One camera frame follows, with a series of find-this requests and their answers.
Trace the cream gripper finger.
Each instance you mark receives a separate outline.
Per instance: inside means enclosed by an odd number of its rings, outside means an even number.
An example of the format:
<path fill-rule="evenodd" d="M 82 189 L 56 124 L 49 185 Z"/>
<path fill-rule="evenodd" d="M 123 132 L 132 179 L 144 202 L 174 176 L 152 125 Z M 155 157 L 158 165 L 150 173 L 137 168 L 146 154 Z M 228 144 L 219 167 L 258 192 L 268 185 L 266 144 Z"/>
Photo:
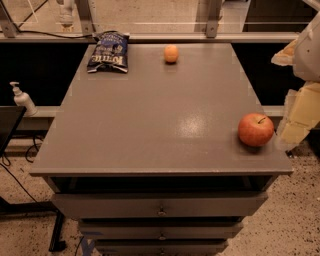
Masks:
<path fill-rule="evenodd" d="M 279 66 L 292 66 L 296 44 L 297 40 L 290 42 L 271 58 L 271 62 Z"/>
<path fill-rule="evenodd" d="M 306 82 L 298 91 L 289 90 L 283 118 L 277 128 L 277 147 L 293 149 L 320 122 L 320 83 Z"/>

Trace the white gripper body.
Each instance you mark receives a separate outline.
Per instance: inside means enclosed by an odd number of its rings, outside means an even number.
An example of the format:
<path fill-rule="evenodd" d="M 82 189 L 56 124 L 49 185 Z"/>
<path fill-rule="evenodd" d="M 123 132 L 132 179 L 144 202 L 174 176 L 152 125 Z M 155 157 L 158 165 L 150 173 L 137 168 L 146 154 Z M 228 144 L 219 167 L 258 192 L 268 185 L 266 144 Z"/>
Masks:
<path fill-rule="evenodd" d="M 304 81 L 320 81 L 320 12 L 299 34 L 294 50 L 293 72 Z"/>

